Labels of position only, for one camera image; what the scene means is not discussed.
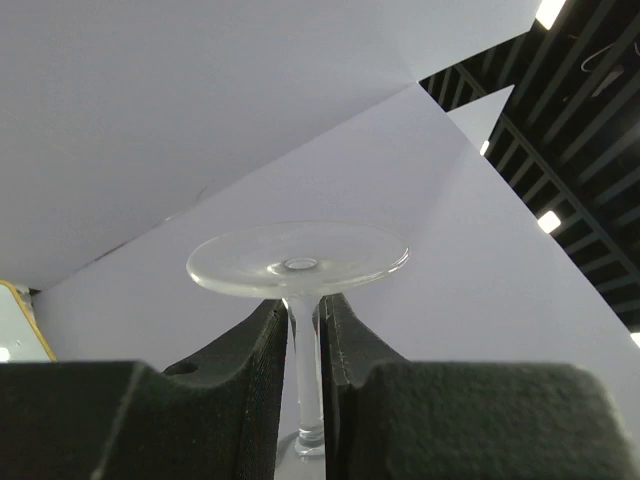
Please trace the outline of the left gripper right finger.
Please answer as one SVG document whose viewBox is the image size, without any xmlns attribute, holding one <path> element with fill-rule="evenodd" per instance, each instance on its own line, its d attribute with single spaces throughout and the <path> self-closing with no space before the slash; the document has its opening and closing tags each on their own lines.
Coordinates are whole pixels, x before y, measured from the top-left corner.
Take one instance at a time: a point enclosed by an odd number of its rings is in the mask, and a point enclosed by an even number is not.
<svg viewBox="0 0 640 480">
<path fill-rule="evenodd" d="M 320 303 L 330 479 L 635 479 L 602 383 L 570 364 L 404 358 L 341 294 Z"/>
</svg>

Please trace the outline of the clear wine glass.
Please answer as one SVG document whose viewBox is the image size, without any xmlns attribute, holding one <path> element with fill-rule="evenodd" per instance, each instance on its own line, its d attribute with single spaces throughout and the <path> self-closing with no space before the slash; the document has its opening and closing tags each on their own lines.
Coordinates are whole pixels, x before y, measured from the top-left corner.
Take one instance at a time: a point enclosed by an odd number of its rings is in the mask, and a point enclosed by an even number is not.
<svg viewBox="0 0 640 480">
<path fill-rule="evenodd" d="M 321 299 L 371 283 L 408 260 L 407 241 L 388 229 L 345 222 L 285 222 L 227 233 L 189 256 L 186 269 L 220 294 L 280 299 L 293 330 L 300 426 L 292 450 L 325 450 L 318 308 Z"/>
</svg>

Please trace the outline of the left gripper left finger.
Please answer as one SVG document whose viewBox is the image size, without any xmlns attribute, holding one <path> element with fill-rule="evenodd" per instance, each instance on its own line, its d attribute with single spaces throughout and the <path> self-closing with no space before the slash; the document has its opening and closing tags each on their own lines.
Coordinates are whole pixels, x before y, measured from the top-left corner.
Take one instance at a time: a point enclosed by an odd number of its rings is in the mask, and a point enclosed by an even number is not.
<svg viewBox="0 0 640 480">
<path fill-rule="evenodd" d="M 287 314 L 245 320 L 157 371 L 139 361 L 1 368 L 5 479 L 270 479 Z"/>
</svg>

